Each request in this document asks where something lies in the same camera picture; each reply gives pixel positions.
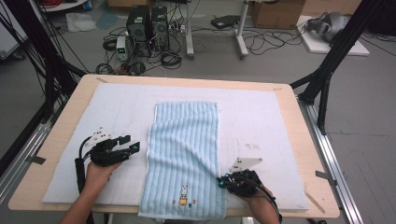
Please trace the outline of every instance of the gray floor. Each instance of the gray floor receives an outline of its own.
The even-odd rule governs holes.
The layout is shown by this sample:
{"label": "gray floor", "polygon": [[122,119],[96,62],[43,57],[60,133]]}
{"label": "gray floor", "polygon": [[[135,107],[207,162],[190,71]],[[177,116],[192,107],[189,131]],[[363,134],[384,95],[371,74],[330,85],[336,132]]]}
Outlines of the gray floor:
{"label": "gray floor", "polygon": [[[89,12],[95,21],[108,15],[97,8]],[[211,17],[193,19],[210,27]],[[90,71],[103,62],[103,37],[125,24],[124,19],[110,20],[106,26],[84,33],[66,33],[64,38]],[[396,53],[396,44],[371,40]],[[291,83],[315,71],[325,55],[308,53],[304,45],[285,46],[263,55],[250,54],[240,60],[232,34],[203,32],[194,36],[193,61],[180,55],[177,70],[152,69],[146,76],[221,79],[252,82]],[[394,223],[396,218],[396,58],[364,40],[369,57],[347,56],[336,70],[330,89],[326,128],[335,155],[365,223]],[[69,50],[68,61],[78,65]],[[9,148],[43,102],[42,92],[32,65],[25,60],[0,63],[0,156]],[[62,213],[18,212],[0,205],[2,223],[54,223]],[[346,223],[341,215],[328,223]],[[307,223],[286,218],[284,223]]]}

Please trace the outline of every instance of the rabbit embroidery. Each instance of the rabbit embroidery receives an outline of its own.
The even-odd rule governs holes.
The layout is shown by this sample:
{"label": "rabbit embroidery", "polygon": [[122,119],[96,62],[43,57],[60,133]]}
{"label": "rabbit embroidery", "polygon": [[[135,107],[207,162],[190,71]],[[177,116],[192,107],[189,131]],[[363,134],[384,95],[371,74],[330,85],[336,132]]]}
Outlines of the rabbit embroidery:
{"label": "rabbit embroidery", "polygon": [[186,206],[186,204],[187,204],[187,186],[186,187],[181,186],[180,193],[181,193],[181,196],[180,196],[180,199],[178,200],[178,203],[181,206]]}

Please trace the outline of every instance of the wooden table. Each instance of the wooden table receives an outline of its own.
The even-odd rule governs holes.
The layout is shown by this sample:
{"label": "wooden table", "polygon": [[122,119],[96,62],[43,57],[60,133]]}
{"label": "wooden table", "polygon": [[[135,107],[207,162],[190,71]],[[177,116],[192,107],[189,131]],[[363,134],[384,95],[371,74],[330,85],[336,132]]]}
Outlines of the wooden table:
{"label": "wooden table", "polygon": [[[180,79],[162,77],[116,77],[86,75],[79,82],[61,116],[53,126],[47,140],[37,156],[47,159],[42,165],[32,163],[25,177],[9,201],[12,210],[66,211],[70,204],[42,203],[55,167],[62,152],[72,137],[82,114],[90,102],[99,83],[123,83],[158,86],[181,86],[233,90],[273,91],[276,94],[286,130],[290,139],[309,210],[300,213],[281,211],[284,217],[338,217],[340,212],[329,182],[316,177],[323,171],[318,153],[305,124],[300,107],[291,87],[287,84],[253,83],[236,81]],[[137,213],[138,206],[96,205],[95,212]],[[250,216],[246,209],[228,209],[227,216]]]}

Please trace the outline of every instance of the cardboard box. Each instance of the cardboard box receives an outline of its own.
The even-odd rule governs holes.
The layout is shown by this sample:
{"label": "cardboard box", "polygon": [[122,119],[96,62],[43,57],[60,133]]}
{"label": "cardboard box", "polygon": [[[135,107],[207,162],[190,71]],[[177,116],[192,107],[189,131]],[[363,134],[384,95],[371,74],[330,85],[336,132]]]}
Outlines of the cardboard box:
{"label": "cardboard box", "polygon": [[275,4],[255,3],[251,18],[257,28],[294,29],[305,0],[281,0]]}
{"label": "cardboard box", "polygon": [[302,15],[318,17],[325,11],[353,15],[360,3],[361,0],[306,0]]}
{"label": "cardboard box", "polygon": [[128,9],[133,5],[151,6],[151,0],[107,0],[107,3],[109,7]]}

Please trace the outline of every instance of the towel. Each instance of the towel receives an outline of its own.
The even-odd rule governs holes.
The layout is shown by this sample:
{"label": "towel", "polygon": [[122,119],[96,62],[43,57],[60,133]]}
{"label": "towel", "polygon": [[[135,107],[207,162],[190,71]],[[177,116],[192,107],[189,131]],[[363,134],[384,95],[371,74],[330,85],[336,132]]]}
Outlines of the towel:
{"label": "towel", "polygon": [[148,173],[139,216],[221,219],[225,191],[218,187],[219,111],[215,103],[156,105],[148,139]]}

